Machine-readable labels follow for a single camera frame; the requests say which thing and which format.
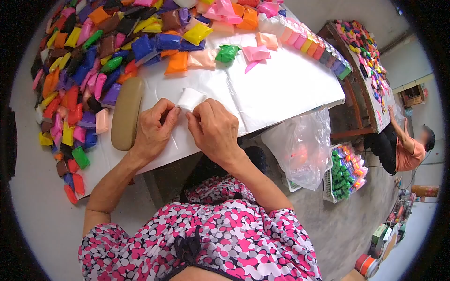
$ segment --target concrete floor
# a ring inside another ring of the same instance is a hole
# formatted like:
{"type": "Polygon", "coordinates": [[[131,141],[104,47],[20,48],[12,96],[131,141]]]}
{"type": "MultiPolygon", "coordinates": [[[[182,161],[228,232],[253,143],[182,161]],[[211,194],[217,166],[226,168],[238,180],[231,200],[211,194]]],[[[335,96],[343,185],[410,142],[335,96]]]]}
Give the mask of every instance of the concrete floor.
{"type": "MultiPolygon", "coordinates": [[[[340,280],[354,267],[358,257],[368,251],[372,233],[392,210],[398,193],[393,177],[383,168],[370,167],[367,183],[348,200],[334,205],[323,200],[323,186],[315,192],[300,189],[290,193],[283,184],[277,160],[261,138],[257,136],[245,140],[242,147],[251,145],[263,148],[268,177],[293,203],[297,218],[308,231],[315,247],[324,281],[340,280]]],[[[200,156],[201,152],[144,174],[156,208],[179,193],[200,156]]],[[[365,160],[369,166],[381,166],[373,154],[367,153],[365,160]]],[[[405,186],[410,183],[412,173],[398,173],[397,176],[403,176],[405,186]]]]}

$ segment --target purple clay packet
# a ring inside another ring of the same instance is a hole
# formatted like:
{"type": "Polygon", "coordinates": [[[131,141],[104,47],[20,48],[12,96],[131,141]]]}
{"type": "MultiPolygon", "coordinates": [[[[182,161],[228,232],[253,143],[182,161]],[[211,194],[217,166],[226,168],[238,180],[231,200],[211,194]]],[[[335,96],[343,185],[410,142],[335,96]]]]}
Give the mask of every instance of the purple clay packet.
{"type": "Polygon", "coordinates": [[[102,105],[109,108],[114,108],[116,105],[117,97],[120,93],[120,88],[122,87],[119,83],[114,83],[109,91],[106,93],[105,97],[102,100],[102,105]]]}
{"type": "Polygon", "coordinates": [[[85,111],[83,113],[83,119],[78,121],[78,126],[85,129],[95,128],[95,114],[90,111],[85,111]]]}

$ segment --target white wall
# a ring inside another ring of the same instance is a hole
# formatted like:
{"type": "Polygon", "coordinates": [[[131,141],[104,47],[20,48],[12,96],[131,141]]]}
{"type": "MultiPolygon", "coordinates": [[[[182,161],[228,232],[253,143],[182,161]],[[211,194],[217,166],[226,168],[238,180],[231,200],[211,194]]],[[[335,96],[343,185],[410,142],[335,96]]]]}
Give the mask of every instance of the white wall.
{"type": "Polygon", "coordinates": [[[391,88],[403,86],[433,72],[428,56],[419,40],[414,36],[409,43],[399,45],[380,57],[387,70],[391,88]]]}
{"type": "Polygon", "coordinates": [[[318,32],[327,20],[357,20],[375,35],[378,49],[410,26],[389,0],[284,0],[284,3],[313,32],[318,32]]]}
{"type": "Polygon", "coordinates": [[[413,211],[406,223],[406,235],[391,251],[380,269],[369,281],[400,280],[411,262],[417,256],[422,241],[433,220],[437,204],[414,202],[413,211]]]}

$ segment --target clay block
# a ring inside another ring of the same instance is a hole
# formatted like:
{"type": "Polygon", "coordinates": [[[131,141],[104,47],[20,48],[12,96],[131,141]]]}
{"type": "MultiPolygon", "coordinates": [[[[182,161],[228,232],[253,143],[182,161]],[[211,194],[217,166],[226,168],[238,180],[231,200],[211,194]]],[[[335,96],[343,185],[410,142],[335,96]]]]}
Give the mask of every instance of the clay block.
{"type": "Polygon", "coordinates": [[[75,159],[78,166],[80,167],[80,169],[84,169],[90,164],[89,159],[86,157],[86,154],[84,153],[82,147],[75,148],[72,151],[72,156],[75,159]]]}
{"type": "Polygon", "coordinates": [[[67,163],[64,160],[58,161],[56,163],[56,171],[58,172],[58,176],[61,178],[69,172],[69,168],[67,167],[67,163]]]}

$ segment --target woman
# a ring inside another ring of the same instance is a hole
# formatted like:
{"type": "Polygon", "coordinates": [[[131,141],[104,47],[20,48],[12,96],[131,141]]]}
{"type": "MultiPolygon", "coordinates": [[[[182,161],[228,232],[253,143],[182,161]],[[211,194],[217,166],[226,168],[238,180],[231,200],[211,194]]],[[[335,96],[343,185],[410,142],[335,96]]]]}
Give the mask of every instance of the woman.
{"type": "Polygon", "coordinates": [[[92,191],[78,251],[84,278],[321,280],[292,204],[238,146],[238,119],[213,99],[186,117],[195,144],[227,175],[184,190],[186,203],[162,207],[134,236],[111,223],[126,185],[163,151],[179,113],[164,98],[144,111],[134,146],[92,191]]]}
{"type": "Polygon", "coordinates": [[[416,140],[408,133],[408,120],[405,118],[405,129],[402,130],[395,120],[391,105],[387,106],[387,111],[391,118],[390,124],[379,134],[365,135],[364,142],[357,146],[356,151],[362,152],[371,148],[383,168],[392,175],[396,172],[411,171],[424,160],[425,153],[434,148],[434,132],[423,125],[423,131],[416,140]]]}

